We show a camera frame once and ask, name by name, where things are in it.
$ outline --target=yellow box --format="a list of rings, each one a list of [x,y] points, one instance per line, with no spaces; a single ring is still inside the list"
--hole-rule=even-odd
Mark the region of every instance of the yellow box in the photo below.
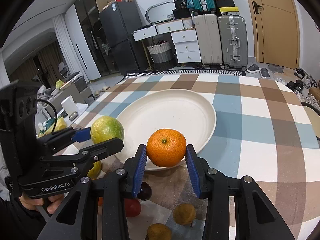
[[[239,11],[239,7],[235,6],[235,7],[219,7],[220,12],[238,12]]]

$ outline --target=black cable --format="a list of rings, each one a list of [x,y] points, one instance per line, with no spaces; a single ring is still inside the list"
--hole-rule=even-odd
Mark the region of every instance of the black cable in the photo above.
[[[53,129],[52,129],[52,132],[51,132],[51,133],[53,133],[54,129],[56,128],[57,121],[58,121],[58,114],[57,114],[56,108],[53,106],[53,104],[51,104],[50,102],[48,102],[47,100],[44,100],[44,99],[37,99],[37,102],[44,102],[44,103],[48,104],[49,106],[51,106],[51,108],[53,109],[54,115],[55,115],[55,118],[56,118],[56,120],[54,121],[54,126],[53,126]]]

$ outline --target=brown curtain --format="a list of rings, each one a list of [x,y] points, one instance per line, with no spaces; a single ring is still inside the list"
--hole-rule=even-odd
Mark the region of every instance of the brown curtain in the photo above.
[[[63,62],[63,56],[59,50],[58,42],[55,41],[44,47],[37,52],[37,56],[43,71],[45,73],[48,72],[47,80],[50,86],[55,86],[58,79],[63,78],[58,68],[58,65]],[[9,80],[10,82],[16,79],[31,81],[31,79],[37,74],[37,67],[33,62],[32,57],[30,57],[9,76]]]

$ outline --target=human hand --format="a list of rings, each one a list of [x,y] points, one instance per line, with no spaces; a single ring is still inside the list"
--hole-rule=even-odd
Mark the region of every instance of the human hand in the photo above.
[[[22,196],[19,197],[21,204],[28,210],[35,210],[36,206],[42,206],[44,201],[42,198],[39,199],[31,199],[29,198],[24,192]],[[64,199],[64,195],[56,195],[48,197],[49,201],[52,202],[47,208],[49,214],[53,214],[58,206],[61,204],[62,200]]]

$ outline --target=plate rim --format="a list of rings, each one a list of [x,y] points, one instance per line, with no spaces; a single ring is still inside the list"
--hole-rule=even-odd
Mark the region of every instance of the plate rim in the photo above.
[[[208,144],[209,140],[210,140],[211,137],[213,136],[213,133],[214,133],[214,131],[215,131],[215,129],[216,129],[216,125],[217,125],[217,113],[216,113],[216,110],[215,110],[213,104],[210,104],[210,102],[209,102],[203,95],[201,95],[201,94],[198,93],[198,92],[195,92],[195,91],[192,91],[192,90],[188,90],[188,89],[181,89],[181,88],[164,89],[164,90],[160,90],[160,91],[155,91],[154,93],[151,93],[151,94],[148,94],[148,95],[144,95],[143,97],[138,98],[137,100],[135,100],[135,101],[133,101],[132,103],[130,103],[124,110],[122,110],[122,111],[120,112],[120,114],[118,114],[118,116],[117,116],[116,119],[118,120],[118,117],[119,117],[129,106],[131,106],[133,103],[136,103],[136,102],[139,101],[139,100],[144,99],[145,97],[153,96],[154,94],[157,94],[157,93],[160,93],[160,92],[164,92],[164,91],[176,91],[176,90],[188,91],[188,92],[194,93],[194,94],[202,97],[204,100],[206,100],[206,102],[208,102],[208,104],[209,104],[209,105],[212,107],[212,109],[213,109],[213,113],[214,113],[214,125],[213,125],[213,129],[212,129],[212,132],[211,132],[211,134],[209,135],[208,139],[207,139],[207,140],[204,142],[204,144],[200,147],[199,151],[196,152],[196,154],[198,155],[198,153]],[[122,161],[117,157],[117,154],[115,154],[114,156],[116,157],[116,159],[117,159],[118,161],[120,161],[120,162],[122,163]],[[157,167],[157,168],[151,168],[151,169],[147,169],[147,168],[146,168],[145,171],[163,171],[163,170],[168,170],[168,169],[172,169],[172,168],[177,167],[177,166],[181,166],[181,165],[183,165],[184,163],[185,163],[185,160],[182,160],[180,163],[178,163],[177,165],[175,165],[175,166],[173,166],[173,167],[168,167],[168,168],[166,168],[166,167]]]

